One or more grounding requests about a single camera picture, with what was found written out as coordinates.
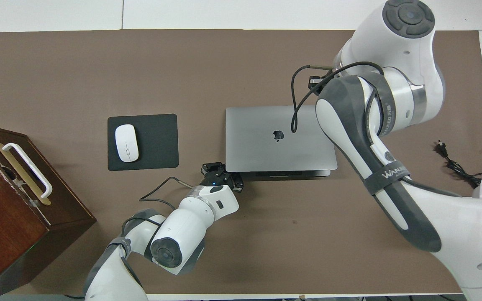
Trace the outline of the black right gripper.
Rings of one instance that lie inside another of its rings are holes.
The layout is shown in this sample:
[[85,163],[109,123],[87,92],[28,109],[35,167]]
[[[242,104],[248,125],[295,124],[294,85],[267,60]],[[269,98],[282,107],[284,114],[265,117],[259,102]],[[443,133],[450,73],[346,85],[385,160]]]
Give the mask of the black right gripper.
[[323,77],[318,77],[318,76],[310,76],[309,82],[308,82],[308,93],[307,95],[316,95],[319,96],[320,93],[323,91],[325,86],[333,80],[333,76],[323,76]]

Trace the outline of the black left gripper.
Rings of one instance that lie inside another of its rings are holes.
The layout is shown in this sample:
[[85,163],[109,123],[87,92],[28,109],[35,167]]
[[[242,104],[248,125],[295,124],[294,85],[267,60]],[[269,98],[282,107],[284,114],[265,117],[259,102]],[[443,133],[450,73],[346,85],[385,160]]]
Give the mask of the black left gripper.
[[205,163],[201,167],[202,186],[229,186],[232,191],[241,192],[245,185],[240,173],[226,171],[222,162]]

